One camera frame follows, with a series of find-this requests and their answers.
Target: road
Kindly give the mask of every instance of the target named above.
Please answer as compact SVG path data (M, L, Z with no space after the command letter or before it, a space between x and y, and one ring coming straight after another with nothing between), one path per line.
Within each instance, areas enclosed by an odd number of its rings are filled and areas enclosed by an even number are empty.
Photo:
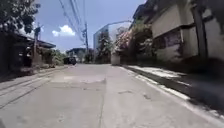
M138 75L76 65L0 91L0 128L221 128Z

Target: sidewalk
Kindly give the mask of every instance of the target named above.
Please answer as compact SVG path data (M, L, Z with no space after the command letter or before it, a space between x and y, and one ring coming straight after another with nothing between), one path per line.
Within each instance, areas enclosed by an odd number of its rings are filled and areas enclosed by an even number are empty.
M68 68L68 66L58 66L58 67L51 68L51 69L42 69L40 71L35 71L34 75L30 75L30 76L22 76L22 77L16 77L15 75L14 76L13 75L5 76L5 78L2 78L3 80L0 79L1 80L0 91L4 90L6 88L10 88L12 86L19 85L24 82L28 82L35 78L51 74L54 71L62 70L65 68Z
M224 83L205 76L189 75L155 67L124 66L138 74L148 77L167 88L174 89L224 112Z

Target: concrete wall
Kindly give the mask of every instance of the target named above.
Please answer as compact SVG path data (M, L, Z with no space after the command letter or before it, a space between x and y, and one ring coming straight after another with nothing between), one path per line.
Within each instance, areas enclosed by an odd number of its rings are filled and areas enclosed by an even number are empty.
M0 33L0 75L8 72L9 69L9 47L10 42Z
M182 30L184 33L184 48L183 48L183 56L184 58L189 58L192 56L196 56L198 54L198 41L197 41L197 33L196 28L191 28L187 30Z
M153 37L157 37L181 25L178 6L173 5L152 23Z
M156 51L157 59L161 61L167 62L180 62L182 59L179 58L180 54L177 52L177 49L180 45L173 45L171 47L167 47L165 49L159 49Z
M220 27L216 19L205 24L209 57L224 61L224 38L220 34Z
M191 13L191 4L187 0L178 1L178 11L180 14L181 25L189 25L194 22Z

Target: cloud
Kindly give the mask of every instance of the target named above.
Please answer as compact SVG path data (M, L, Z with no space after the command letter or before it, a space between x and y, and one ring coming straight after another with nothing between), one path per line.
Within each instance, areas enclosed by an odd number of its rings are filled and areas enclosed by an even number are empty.
M56 31L56 30L52 31L52 34L55 37L75 36L75 32L68 25L64 25L63 27L59 27L59 28L60 28L60 31Z
M37 24L35 22L33 22L32 25L33 25L33 29L37 28ZM41 33L43 32L44 32L44 26L41 26ZM32 30L31 33L26 33L23 27L19 30L19 33L24 36L34 38L34 30Z

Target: vegetation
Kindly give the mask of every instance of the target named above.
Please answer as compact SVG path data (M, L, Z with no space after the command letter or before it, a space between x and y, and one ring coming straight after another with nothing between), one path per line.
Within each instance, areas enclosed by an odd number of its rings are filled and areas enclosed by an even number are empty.
M96 57L97 62L99 63L110 62L111 40L108 31L103 31L99 35L99 47L97 48L97 50L98 50L98 55Z
M152 45L151 26L136 21L132 28L117 36L115 52L123 59L136 61L138 55L150 56Z
M52 50L52 56L54 65L63 65L64 58L66 58L64 53L61 53L60 50Z
M34 14L39 7L35 0L1 0L0 28L10 32L23 28L26 33L31 33Z

